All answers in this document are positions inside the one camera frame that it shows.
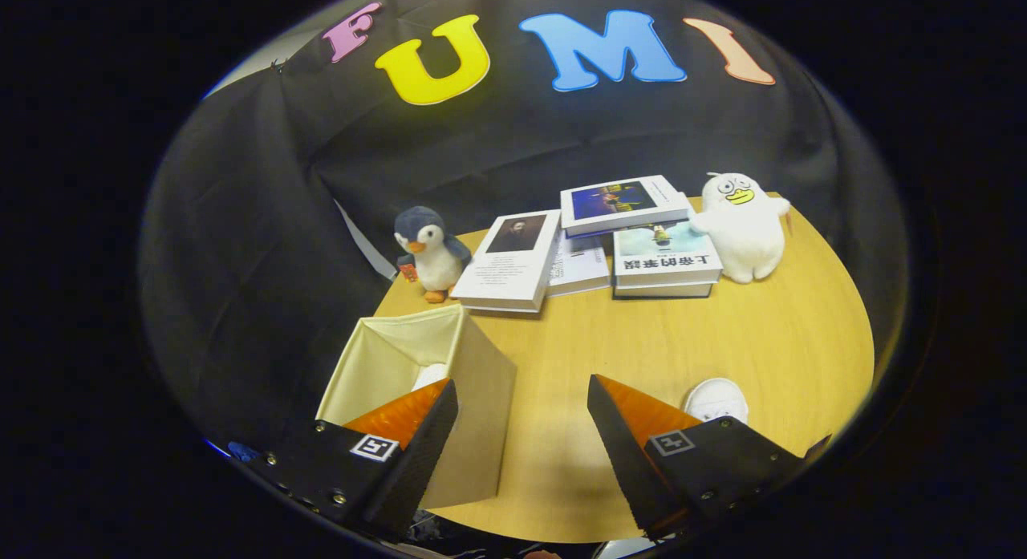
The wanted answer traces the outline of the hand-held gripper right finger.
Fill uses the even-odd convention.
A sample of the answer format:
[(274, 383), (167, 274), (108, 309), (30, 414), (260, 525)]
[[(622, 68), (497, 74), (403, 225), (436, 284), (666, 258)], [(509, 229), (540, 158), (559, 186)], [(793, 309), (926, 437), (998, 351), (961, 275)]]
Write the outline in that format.
[(646, 536), (683, 536), (740, 515), (803, 467), (737, 418), (703, 421), (601, 374), (588, 381), (587, 409)]

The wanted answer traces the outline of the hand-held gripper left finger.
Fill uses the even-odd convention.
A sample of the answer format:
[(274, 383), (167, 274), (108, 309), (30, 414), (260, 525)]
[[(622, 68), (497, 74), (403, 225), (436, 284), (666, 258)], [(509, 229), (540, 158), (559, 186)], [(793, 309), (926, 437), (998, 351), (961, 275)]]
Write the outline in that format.
[(309, 512), (366, 537), (406, 533), (458, 414), (454, 381), (408, 392), (342, 425), (318, 419), (245, 465)]

